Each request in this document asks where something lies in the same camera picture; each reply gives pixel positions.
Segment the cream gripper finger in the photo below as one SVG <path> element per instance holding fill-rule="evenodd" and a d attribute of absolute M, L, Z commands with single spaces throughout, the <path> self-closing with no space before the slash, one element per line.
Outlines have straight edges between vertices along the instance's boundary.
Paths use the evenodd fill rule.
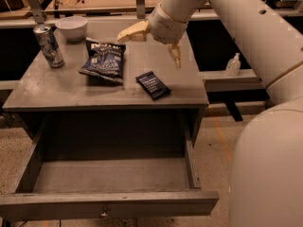
<path fill-rule="evenodd" d="M 117 35 L 117 40 L 120 43 L 133 42 L 145 42 L 147 40 L 147 34 L 150 32 L 149 22 L 140 21 L 128 28 L 122 30 Z"/>
<path fill-rule="evenodd" d="M 181 68 L 181 50 L 178 43 L 169 44 L 168 51 L 177 69 Z"/>

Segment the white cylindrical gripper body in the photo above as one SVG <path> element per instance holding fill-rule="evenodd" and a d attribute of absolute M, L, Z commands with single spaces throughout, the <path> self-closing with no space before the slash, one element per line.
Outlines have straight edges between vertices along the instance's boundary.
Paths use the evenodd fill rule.
<path fill-rule="evenodd" d="M 187 21 L 181 21 L 169 15 L 157 4 L 148 18 L 149 32 L 162 44 L 177 44 L 187 29 Z"/>

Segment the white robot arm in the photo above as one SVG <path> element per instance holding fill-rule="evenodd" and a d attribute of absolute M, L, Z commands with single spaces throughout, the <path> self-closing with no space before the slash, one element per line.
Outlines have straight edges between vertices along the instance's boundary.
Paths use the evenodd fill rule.
<path fill-rule="evenodd" d="M 209 2 L 273 103 L 243 129 L 230 177 L 229 227 L 303 227 L 303 36 L 261 0 L 161 0 L 121 42 L 176 47 Z"/>

